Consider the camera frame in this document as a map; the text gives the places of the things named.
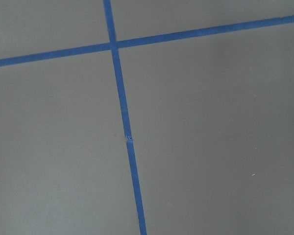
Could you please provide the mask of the brown paper table cover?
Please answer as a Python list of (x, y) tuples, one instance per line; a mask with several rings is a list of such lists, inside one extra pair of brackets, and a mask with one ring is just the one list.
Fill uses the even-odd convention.
[(0, 0), (0, 235), (294, 235), (294, 0)]

